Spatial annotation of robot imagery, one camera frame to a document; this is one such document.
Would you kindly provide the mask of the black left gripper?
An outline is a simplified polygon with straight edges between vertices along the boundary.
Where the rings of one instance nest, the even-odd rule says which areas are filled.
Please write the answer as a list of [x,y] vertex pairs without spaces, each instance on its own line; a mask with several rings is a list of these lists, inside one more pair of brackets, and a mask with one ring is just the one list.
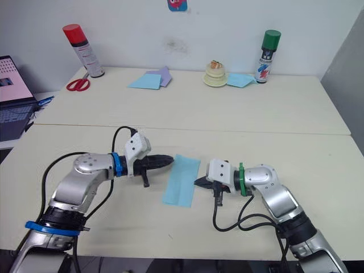
[[147,158],[137,159],[134,164],[134,175],[141,176],[143,179],[143,186],[148,188],[150,186],[147,170],[154,170],[164,168],[173,163],[174,158],[169,155],[148,155]]

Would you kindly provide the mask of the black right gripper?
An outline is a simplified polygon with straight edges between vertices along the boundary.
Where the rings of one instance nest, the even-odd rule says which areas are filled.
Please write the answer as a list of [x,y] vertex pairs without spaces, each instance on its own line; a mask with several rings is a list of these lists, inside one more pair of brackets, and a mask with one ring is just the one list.
[[214,181],[212,186],[211,182],[205,176],[195,180],[194,185],[204,189],[213,189],[213,197],[217,206],[223,206],[224,192],[229,193],[228,186],[218,181]]

